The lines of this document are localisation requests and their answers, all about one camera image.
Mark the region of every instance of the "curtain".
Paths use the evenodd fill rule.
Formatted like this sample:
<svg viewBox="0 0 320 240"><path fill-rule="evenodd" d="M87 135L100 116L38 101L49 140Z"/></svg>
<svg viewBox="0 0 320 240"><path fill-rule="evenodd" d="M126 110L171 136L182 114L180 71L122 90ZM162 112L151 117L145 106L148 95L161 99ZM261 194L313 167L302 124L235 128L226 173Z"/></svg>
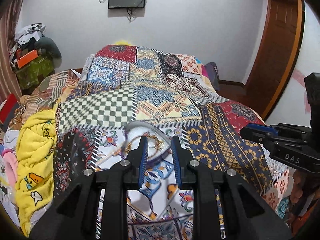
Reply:
<svg viewBox="0 0 320 240"><path fill-rule="evenodd" d="M22 96L15 73L11 70L9 51L14 46L15 28L23 0L13 0L0 19L0 103L13 93Z"/></svg>

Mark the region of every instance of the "patchwork blanket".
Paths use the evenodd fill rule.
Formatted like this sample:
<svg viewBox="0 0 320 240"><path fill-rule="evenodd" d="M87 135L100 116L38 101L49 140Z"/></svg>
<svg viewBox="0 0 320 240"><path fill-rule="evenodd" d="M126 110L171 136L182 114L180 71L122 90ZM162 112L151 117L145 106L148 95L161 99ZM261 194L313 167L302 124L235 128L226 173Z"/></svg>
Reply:
<svg viewBox="0 0 320 240"><path fill-rule="evenodd" d="M287 187L287 167L270 159L260 144L239 136L249 122L261 124L260 117L208 84L194 56L122 45L91 55L76 89L58 106L54 197L85 168L99 171L121 160L124 127L144 121L169 138L178 135L182 147L209 168L235 169L275 209ZM100 164L103 158L108 164ZM224 238L219 192L212 197L218 200ZM128 191L127 214L132 240L191 239L193 192L178 189L170 150L147 169L139 191Z"/></svg>

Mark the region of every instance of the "orange box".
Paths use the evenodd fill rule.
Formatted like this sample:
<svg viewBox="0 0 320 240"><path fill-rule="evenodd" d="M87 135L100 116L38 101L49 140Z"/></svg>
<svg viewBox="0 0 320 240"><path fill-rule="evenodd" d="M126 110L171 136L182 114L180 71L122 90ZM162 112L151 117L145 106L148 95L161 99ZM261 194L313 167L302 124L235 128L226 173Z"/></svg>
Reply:
<svg viewBox="0 0 320 240"><path fill-rule="evenodd" d="M25 64L38 57L37 51L34 49L18 60L18 68L22 68Z"/></svg>

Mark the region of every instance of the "yellow blanket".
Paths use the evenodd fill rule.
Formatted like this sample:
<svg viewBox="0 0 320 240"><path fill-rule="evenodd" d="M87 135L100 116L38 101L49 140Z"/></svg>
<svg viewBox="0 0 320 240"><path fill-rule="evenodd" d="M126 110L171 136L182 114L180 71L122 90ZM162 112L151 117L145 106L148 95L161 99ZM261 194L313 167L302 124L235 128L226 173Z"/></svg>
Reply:
<svg viewBox="0 0 320 240"><path fill-rule="evenodd" d="M33 212L47 205L53 196L53 152L57 141L55 112L56 107L30 116L18 137L16 203L25 236L29 236Z"/></svg>

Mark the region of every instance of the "wooden door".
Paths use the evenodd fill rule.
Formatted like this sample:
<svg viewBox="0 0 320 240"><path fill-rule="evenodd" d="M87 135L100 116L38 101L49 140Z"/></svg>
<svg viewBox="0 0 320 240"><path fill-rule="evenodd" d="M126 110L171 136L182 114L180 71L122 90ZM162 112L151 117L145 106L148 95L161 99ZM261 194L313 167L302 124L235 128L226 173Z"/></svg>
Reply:
<svg viewBox="0 0 320 240"><path fill-rule="evenodd" d="M262 118L275 106L294 67L302 23L298 4L298 0L268 0L264 33L242 100Z"/></svg>

